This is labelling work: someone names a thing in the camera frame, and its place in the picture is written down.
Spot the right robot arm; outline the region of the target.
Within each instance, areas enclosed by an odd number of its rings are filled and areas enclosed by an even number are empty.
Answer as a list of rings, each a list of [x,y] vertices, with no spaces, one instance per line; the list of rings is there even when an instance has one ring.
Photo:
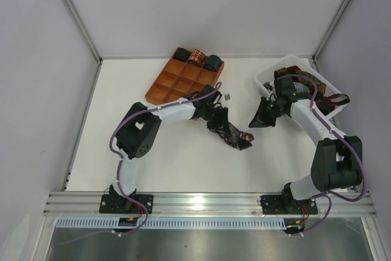
[[[315,103],[317,90],[299,92],[294,85],[294,75],[274,80],[274,92],[261,99],[250,128],[273,127],[276,120],[288,116],[309,135],[316,146],[309,175],[287,183],[281,194],[282,203],[289,207],[295,202],[312,200],[337,189],[361,186],[360,194],[345,201],[358,201],[367,189],[367,177],[362,162],[362,141],[357,136],[347,136],[330,123]]]

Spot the navy floral tie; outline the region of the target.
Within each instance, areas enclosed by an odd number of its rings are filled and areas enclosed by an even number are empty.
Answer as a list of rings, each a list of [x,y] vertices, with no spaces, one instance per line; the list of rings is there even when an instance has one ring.
[[[230,122],[229,126],[232,131],[232,137],[223,139],[219,136],[227,145],[237,150],[245,150],[252,147],[252,141],[255,139],[252,134],[237,129],[237,127]]]

